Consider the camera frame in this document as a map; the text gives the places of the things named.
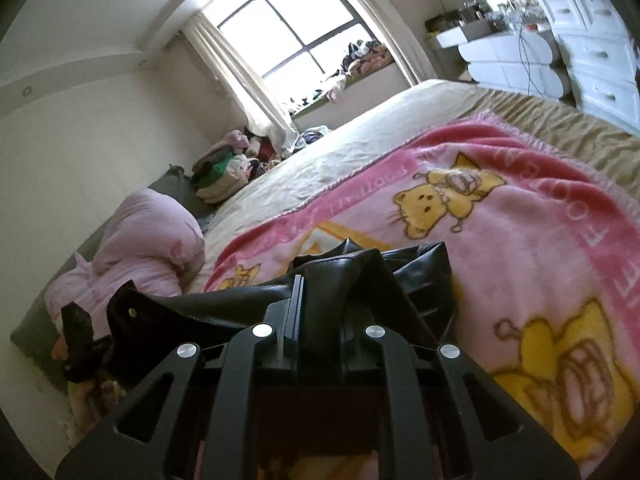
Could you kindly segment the black leather jacket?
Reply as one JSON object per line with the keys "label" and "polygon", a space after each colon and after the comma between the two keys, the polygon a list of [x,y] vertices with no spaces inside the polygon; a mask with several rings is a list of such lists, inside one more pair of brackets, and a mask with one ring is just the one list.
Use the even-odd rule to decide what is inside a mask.
{"label": "black leather jacket", "polygon": [[105,374],[130,390],[180,344],[226,344],[265,321],[279,301],[298,309],[294,341],[303,366],[337,363],[340,323],[349,309],[426,348],[445,341],[456,318],[445,243],[381,252],[343,240],[324,254],[294,258],[288,272],[258,285],[160,297],[127,282],[108,300],[104,336],[92,328],[89,313],[70,302],[62,310],[63,376],[88,382]]}

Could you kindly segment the stack of folded clothes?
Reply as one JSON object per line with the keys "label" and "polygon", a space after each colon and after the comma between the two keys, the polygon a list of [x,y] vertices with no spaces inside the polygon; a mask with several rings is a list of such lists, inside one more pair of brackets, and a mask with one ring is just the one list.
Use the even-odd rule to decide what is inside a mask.
{"label": "stack of folded clothes", "polygon": [[259,136],[232,130],[192,166],[196,196],[208,204],[220,204],[258,177]]}

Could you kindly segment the pink cartoon blanket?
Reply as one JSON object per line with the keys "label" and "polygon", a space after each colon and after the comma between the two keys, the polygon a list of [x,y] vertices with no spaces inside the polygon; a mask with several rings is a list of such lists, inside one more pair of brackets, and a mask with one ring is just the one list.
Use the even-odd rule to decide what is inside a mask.
{"label": "pink cartoon blanket", "polygon": [[597,172],[480,115],[432,129],[232,240],[209,290],[350,238],[444,243],[462,349],[590,474],[639,404],[639,209]]}

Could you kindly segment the pink quilt bundle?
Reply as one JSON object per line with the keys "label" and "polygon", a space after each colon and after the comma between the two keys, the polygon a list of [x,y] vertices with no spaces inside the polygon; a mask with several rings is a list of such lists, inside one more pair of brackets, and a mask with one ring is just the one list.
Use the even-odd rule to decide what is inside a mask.
{"label": "pink quilt bundle", "polygon": [[174,198],[145,188],[128,195],[107,222],[98,250],[49,285],[44,303],[56,329],[62,309],[77,304],[89,313],[96,339],[111,333],[106,307],[114,292],[132,281],[139,292],[172,297],[181,281],[204,264],[205,240],[198,222]]}

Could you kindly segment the beige bed sheet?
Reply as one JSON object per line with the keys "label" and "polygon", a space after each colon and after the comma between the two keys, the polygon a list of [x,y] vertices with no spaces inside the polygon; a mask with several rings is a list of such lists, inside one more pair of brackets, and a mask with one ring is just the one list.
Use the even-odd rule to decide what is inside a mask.
{"label": "beige bed sheet", "polygon": [[428,80],[368,110],[268,170],[229,198],[205,235],[204,266],[187,292],[201,292],[216,259],[237,236],[297,207],[335,182],[431,128],[489,110],[639,196],[639,139],[553,101],[443,80]]}

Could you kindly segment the cream curtain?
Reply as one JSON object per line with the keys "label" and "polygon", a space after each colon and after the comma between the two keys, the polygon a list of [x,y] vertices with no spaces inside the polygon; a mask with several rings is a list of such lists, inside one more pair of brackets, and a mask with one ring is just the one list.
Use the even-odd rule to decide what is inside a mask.
{"label": "cream curtain", "polygon": [[294,151],[298,129],[290,114],[270,96],[262,77],[250,68],[202,11],[195,12],[181,32],[242,110],[250,131],[266,136],[282,158],[289,158]]}

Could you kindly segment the white dresser with clutter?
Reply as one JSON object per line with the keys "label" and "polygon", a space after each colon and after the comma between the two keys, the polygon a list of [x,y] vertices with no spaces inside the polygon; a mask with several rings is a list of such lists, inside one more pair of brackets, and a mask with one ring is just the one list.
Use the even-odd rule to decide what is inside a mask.
{"label": "white dresser with clutter", "polygon": [[451,80],[568,101],[570,78],[537,0],[438,0],[426,43]]}

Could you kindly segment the white drawer cabinet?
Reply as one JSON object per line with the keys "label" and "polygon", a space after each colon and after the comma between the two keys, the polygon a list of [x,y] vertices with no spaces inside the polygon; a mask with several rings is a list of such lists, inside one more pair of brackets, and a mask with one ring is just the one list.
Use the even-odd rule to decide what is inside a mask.
{"label": "white drawer cabinet", "polygon": [[577,108],[639,133],[634,40],[611,0],[537,0],[570,77]]}

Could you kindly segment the plush toys on windowsill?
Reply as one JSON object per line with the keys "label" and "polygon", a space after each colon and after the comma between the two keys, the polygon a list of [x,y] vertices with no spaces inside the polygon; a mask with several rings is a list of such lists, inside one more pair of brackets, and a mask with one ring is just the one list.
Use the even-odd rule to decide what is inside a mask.
{"label": "plush toys on windowsill", "polygon": [[382,70],[394,62],[385,44],[378,40],[358,40],[348,45],[347,53],[336,70],[322,82],[320,96],[335,103],[349,84]]}

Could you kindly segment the window with dark frame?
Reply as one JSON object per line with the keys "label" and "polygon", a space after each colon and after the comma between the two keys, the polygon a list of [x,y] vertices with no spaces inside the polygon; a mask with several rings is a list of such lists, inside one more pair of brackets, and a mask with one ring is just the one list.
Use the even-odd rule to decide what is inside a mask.
{"label": "window with dark frame", "polygon": [[210,0],[202,11],[289,110],[318,99],[376,39],[348,0]]}

